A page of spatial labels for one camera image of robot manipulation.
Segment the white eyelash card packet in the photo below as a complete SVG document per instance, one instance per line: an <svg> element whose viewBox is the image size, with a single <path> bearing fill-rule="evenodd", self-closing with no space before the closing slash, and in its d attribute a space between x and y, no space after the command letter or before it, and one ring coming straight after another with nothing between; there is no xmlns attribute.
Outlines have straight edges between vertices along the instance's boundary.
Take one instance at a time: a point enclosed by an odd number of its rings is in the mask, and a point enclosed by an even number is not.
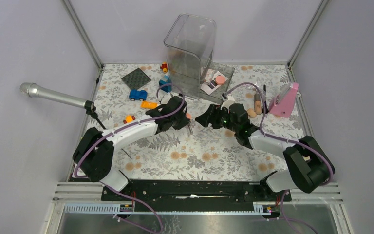
<svg viewBox="0 0 374 234"><path fill-rule="evenodd" d="M205 94L207 95L210 95L212 94L216 89L218 89L219 87L221 87L222 85L217 85L214 81L214 79L217 77L217 76L224 76L225 77L225 83L227 83L228 81L228 78L223 75L221 72L217 71L215 74L214 74L214 77L213 77L213 80L210 82L210 83L203 83L200 87L201 91L203 91Z"/></svg>

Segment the clear acrylic organizer box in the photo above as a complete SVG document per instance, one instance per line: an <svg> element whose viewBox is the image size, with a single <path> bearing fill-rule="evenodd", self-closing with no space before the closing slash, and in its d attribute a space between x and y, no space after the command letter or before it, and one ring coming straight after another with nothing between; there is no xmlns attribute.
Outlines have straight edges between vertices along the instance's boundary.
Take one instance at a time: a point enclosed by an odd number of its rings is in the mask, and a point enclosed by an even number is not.
<svg viewBox="0 0 374 234"><path fill-rule="evenodd" d="M198 98L212 63L217 24L215 20L180 14L163 43L170 80L190 97Z"/></svg>

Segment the red lip pencil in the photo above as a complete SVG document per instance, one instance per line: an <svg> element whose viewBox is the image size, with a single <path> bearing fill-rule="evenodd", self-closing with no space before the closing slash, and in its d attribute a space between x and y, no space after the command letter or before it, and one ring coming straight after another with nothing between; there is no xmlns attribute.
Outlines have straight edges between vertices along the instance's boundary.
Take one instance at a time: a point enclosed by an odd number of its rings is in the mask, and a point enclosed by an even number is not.
<svg viewBox="0 0 374 234"><path fill-rule="evenodd" d="M190 134L193 134L193 130L192 130L192 127L191 127L191 125L190 125L190 124L188 124L187 126L188 126L188 130L189 130L189 133L190 133Z"/></svg>

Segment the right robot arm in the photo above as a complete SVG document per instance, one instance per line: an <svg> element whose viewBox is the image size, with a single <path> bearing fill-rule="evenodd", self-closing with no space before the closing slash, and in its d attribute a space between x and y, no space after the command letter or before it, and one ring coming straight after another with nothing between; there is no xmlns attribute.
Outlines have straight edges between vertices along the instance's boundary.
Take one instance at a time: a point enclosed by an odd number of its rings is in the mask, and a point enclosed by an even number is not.
<svg viewBox="0 0 374 234"><path fill-rule="evenodd" d="M271 201L279 192L291 189L311 193L318 186L329 183L335 173L334 166L313 137L292 140L263 132L261 127L250 122L242 104L235 103L229 108L211 104L195 120L203 127L229 129L241 146L285 160L287 170L273 172L260 181L260 194L264 200Z"/></svg>

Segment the clear pink nail box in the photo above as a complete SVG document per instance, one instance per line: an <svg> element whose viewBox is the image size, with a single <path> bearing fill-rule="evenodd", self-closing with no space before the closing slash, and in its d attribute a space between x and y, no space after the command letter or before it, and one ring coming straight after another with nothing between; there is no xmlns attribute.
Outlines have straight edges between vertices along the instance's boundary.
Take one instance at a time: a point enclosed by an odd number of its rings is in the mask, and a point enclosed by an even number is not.
<svg viewBox="0 0 374 234"><path fill-rule="evenodd" d="M207 69L207 72L203 78L204 83L210 83L213 80L214 74L217 72L217 70L214 69Z"/></svg>

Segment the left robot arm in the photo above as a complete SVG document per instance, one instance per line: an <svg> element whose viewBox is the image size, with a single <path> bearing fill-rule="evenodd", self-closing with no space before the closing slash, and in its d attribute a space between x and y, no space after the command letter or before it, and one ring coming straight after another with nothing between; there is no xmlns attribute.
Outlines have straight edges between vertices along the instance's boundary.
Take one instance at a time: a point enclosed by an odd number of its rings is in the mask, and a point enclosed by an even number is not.
<svg viewBox="0 0 374 234"><path fill-rule="evenodd" d="M140 118L114 129L88 129L79 142L72 159L91 182L100 182L113 190L119 200L131 196L128 179L112 166L115 150L120 150L140 139L165 132L180 130L190 123L186 116L187 102L179 96L171 97L145 112Z"/></svg>

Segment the beige foundation tube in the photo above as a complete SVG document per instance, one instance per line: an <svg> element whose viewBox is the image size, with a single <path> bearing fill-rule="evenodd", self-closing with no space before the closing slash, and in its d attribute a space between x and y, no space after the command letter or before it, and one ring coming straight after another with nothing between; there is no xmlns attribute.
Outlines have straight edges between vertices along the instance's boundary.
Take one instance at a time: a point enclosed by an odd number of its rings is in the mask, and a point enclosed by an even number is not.
<svg viewBox="0 0 374 234"><path fill-rule="evenodd" d="M254 110L256 112L257 115L261 115L262 114L262 99L261 99L261 96L259 93L256 93L254 95Z"/></svg>

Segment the pink round sponge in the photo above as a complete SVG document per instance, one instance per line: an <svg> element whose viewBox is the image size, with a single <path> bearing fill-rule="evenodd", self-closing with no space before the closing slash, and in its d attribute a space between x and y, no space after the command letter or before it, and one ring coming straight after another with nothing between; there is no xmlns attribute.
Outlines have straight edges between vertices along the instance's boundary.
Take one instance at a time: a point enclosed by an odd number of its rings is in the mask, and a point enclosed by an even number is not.
<svg viewBox="0 0 374 234"><path fill-rule="evenodd" d="M217 76L215 79L214 79L215 83L217 85L223 85L225 83L225 77L224 76Z"/></svg>

